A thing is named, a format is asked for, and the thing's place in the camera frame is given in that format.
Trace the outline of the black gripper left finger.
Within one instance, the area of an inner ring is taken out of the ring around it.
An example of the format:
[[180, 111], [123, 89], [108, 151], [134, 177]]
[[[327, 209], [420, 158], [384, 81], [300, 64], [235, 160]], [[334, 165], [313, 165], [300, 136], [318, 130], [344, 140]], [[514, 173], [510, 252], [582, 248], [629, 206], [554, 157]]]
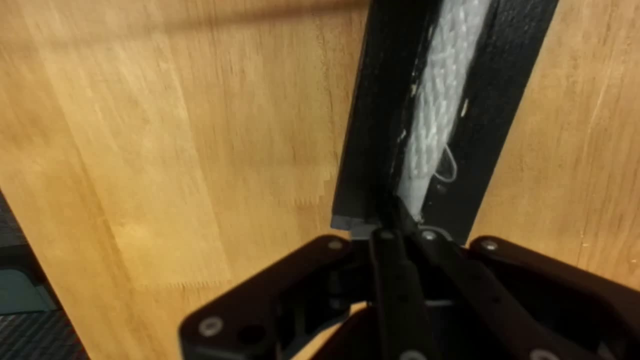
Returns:
[[182, 360], [293, 360], [318, 335], [313, 360], [429, 360], [420, 238], [321, 236], [190, 312]]

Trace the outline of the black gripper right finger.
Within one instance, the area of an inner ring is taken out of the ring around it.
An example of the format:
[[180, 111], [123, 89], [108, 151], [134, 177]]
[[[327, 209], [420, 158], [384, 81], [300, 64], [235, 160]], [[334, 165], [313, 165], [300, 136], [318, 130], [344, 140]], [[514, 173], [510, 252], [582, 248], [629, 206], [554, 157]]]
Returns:
[[427, 301], [472, 360], [640, 360], [640, 292], [496, 236], [468, 247], [424, 236], [401, 201], [403, 235]]

